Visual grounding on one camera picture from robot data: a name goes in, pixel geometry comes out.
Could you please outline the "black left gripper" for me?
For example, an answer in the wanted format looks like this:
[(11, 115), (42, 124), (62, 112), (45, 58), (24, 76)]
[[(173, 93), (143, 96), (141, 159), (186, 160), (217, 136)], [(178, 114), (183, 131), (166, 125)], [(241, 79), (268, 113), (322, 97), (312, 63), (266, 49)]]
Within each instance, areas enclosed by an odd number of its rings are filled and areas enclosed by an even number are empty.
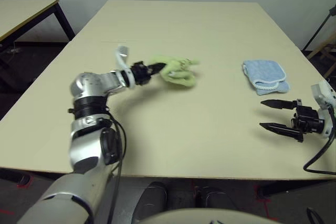
[(131, 71), (134, 76), (136, 85), (145, 85), (147, 84), (152, 75), (160, 73), (161, 69), (165, 67), (165, 63), (158, 62), (148, 66), (144, 65), (143, 61), (134, 63), (131, 66)]

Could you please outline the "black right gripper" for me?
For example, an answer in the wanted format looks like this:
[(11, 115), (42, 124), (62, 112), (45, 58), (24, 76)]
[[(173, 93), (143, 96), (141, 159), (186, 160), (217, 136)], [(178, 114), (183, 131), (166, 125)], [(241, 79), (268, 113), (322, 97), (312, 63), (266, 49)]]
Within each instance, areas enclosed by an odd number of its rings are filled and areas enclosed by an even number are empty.
[(303, 142), (306, 133), (322, 133), (324, 119), (320, 119), (318, 112), (309, 106), (303, 106), (300, 99), (285, 101), (269, 99), (261, 101), (261, 104), (274, 109), (296, 109), (291, 119), (292, 128), (278, 123), (259, 123), (261, 127), (279, 135), (292, 137), (298, 142)]

